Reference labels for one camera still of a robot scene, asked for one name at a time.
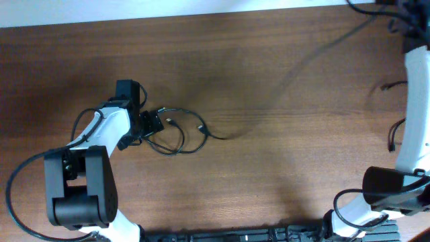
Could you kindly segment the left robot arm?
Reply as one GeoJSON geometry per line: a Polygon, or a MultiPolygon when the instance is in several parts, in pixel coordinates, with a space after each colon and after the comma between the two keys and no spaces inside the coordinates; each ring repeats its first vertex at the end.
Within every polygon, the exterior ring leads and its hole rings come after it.
{"type": "Polygon", "coordinates": [[[96,232],[109,241],[144,241],[143,228],[118,209],[110,156],[163,129],[155,112],[142,112],[143,86],[119,80],[116,93],[94,110],[85,130],[63,151],[44,157],[47,216],[54,226],[96,232]]]}

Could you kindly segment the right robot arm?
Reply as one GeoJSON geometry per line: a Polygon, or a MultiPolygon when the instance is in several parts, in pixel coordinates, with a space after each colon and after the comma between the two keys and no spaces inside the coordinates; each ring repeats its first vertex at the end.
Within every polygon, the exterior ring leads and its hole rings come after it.
{"type": "Polygon", "coordinates": [[[374,232],[389,220],[429,211],[429,2],[395,1],[397,12],[352,10],[401,21],[405,29],[404,65],[407,76],[406,117],[402,145],[393,169],[369,167],[357,196],[344,207],[333,199],[321,228],[322,239],[353,241],[374,232]]]}

